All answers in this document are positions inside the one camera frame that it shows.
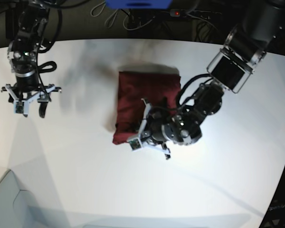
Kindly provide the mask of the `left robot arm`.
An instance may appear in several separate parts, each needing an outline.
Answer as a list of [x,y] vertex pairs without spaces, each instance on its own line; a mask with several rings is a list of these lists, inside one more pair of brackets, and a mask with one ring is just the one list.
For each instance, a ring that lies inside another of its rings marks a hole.
[[226,91],[237,94],[267,54],[270,42],[285,26],[285,0],[254,0],[243,20],[227,35],[207,71],[191,78],[176,95],[176,106],[145,109],[138,132],[127,139],[132,151],[152,148],[171,157],[168,142],[196,143],[201,124],[216,114]]

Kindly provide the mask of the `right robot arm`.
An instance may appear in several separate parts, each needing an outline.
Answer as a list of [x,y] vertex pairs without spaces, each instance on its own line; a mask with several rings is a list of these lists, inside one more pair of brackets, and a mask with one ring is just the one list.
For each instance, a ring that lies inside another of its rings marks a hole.
[[16,82],[4,85],[1,91],[9,94],[8,102],[13,104],[13,112],[24,117],[28,117],[29,106],[36,101],[39,103],[39,117],[44,118],[51,93],[62,90],[54,84],[45,85],[41,79],[41,74],[57,69],[56,62],[38,64],[39,54],[52,47],[44,40],[49,11],[41,1],[30,0],[20,16],[18,32],[8,46],[7,59]]

